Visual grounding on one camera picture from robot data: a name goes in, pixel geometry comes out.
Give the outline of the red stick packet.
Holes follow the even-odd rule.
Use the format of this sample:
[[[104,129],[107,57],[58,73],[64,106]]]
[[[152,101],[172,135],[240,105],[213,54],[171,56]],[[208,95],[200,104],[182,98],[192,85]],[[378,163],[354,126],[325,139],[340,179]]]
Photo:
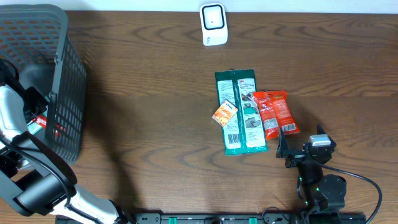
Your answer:
[[[33,122],[35,124],[38,124],[41,128],[46,128],[47,127],[47,117],[44,115],[38,115],[36,118],[33,119]],[[56,125],[56,130],[55,130],[55,136],[59,137],[60,133],[65,132],[66,127],[57,124]]]

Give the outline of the orange-red snack bag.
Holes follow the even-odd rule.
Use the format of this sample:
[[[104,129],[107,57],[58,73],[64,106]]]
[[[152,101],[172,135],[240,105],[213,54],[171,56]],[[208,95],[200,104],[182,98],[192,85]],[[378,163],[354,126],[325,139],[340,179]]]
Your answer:
[[[300,133],[287,105],[285,90],[257,91],[253,93],[254,101],[259,109],[266,140],[275,139],[280,130],[285,135]]]

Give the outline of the green 3M wipes package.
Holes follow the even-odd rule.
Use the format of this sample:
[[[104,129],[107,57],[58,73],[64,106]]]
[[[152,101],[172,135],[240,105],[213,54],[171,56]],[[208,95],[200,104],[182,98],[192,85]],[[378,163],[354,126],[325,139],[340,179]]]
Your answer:
[[[256,78],[253,69],[215,73],[219,104],[229,100],[238,112],[222,127],[225,154],[237,156],[268,151],[261,115],[254,101]]]

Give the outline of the orange Kleenex tissue pack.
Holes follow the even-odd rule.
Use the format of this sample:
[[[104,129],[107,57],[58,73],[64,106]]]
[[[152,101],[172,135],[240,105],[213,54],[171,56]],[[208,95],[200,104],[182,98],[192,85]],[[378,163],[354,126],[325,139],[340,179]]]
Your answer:
[[[212,118],[222,127],[226,126],[229,121],[238,112],[238,108],[235,107],[229,100],[224,100],[220,107],[213,113]]]

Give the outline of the mint green wipes pack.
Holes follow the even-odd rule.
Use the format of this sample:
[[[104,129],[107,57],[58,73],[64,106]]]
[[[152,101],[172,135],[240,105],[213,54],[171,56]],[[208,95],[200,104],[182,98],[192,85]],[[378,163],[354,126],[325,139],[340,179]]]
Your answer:
[[[45,111],[45,112],[42,113],[41,115],[44,115],[44,116],[47,117],[47,111]],[[31,134],[33,134],[33,135],[37,134],[40,130],[44,129],[44,128],[41,128],[38,124],[35,124],[35,123],[33,122],[33,120],[27,125],[27,127],[28,127],[29,132],[30,132]]]

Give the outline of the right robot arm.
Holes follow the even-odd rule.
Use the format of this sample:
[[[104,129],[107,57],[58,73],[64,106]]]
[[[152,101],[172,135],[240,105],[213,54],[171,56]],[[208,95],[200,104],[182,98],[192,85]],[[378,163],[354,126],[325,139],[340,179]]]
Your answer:
[[[323,173],[322,166],[331,159],[336,143],[323,128],[309,137],[302,150],[291,150],[283,131],[279,134],[277,158],[285,159],[286,168],[298,169],[298,194],[306,208],[292,215],[289,223],[343,223],[340,210],[345,206],[346,180]]]

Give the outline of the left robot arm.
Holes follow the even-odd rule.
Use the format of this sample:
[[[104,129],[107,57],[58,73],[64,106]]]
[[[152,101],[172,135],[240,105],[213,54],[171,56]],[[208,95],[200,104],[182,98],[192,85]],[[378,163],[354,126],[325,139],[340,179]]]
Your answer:
[[[114,202],[80,187],[70,166],[29,131],[48,104],[1,60],[1,198],[23,216],[54,215],[57,223],[135,223]]]

